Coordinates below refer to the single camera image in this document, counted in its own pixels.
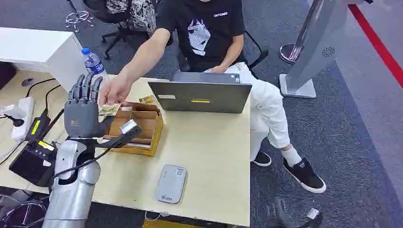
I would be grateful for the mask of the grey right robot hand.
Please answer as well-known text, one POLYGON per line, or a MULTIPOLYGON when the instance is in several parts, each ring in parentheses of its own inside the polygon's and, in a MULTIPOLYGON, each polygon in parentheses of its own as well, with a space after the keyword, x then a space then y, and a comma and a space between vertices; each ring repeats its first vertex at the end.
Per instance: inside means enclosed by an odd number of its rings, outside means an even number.
POLYGON ((293 218, 286 212, 285 202, 282 198, 275 197, 267 207, 267 228, 298 228, 293 218))

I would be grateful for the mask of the person's right hand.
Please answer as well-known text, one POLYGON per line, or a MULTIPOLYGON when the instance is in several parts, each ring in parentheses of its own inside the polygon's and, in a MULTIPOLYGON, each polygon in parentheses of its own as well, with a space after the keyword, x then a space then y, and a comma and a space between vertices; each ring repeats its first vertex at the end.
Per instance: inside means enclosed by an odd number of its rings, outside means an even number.
POLYGON ((131 91, 133 80, 130 77, 117 75, 102 86, 99 92, 100 105, 123 104, 131 91))

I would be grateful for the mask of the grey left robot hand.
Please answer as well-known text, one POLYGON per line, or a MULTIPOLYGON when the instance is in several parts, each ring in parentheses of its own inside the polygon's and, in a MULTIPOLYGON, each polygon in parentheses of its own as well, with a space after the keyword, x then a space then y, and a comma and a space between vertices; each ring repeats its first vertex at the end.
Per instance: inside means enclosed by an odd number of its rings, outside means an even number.
POLYGON ((64 127, 72 139, 89 139, 103 137, 114 120, 106 116, 99 121, 98 93, 103 81, 98 77, 94 82, 94 72, 80 75, 68 93, 64 105, 64 127))

